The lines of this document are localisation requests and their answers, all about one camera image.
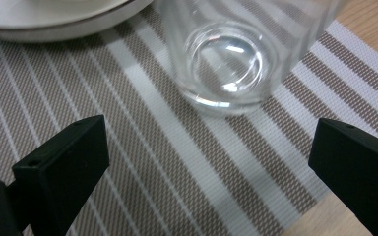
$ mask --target white plate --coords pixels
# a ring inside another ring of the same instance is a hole
[[[153,0],[0,0],[0,39],[49,42],[111,28]]]

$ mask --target striped placemat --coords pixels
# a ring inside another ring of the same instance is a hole
[[[0,179],[104,114],[111,166],[69,235],[279,235],[328,193],[307,166],[319,117],[378,137],[378,54],[338,22],[252,114],[201,116],[172,76],[152,7],[83,39],[0,41]]]

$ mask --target placemat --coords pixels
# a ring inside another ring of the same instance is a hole
[[[378,54],[338,22],[248,115],[199,115],[172,77],[152,6],[78,40],[0,41],[0,179],[104,114],[111,165],[69,235],[279,235],[329,191],[307,166],[319,117],[378,137]]]

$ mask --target wooden table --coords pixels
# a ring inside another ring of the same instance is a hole
[[[350,0],[337,18],[378,52],[378,0]],[[370,232],[333,194],[311,208],[283,236],[365,236]]]

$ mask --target drinking glass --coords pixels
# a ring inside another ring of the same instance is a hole
[[[347,0],[161,0],[183,96],[239,115],[268,98]]]

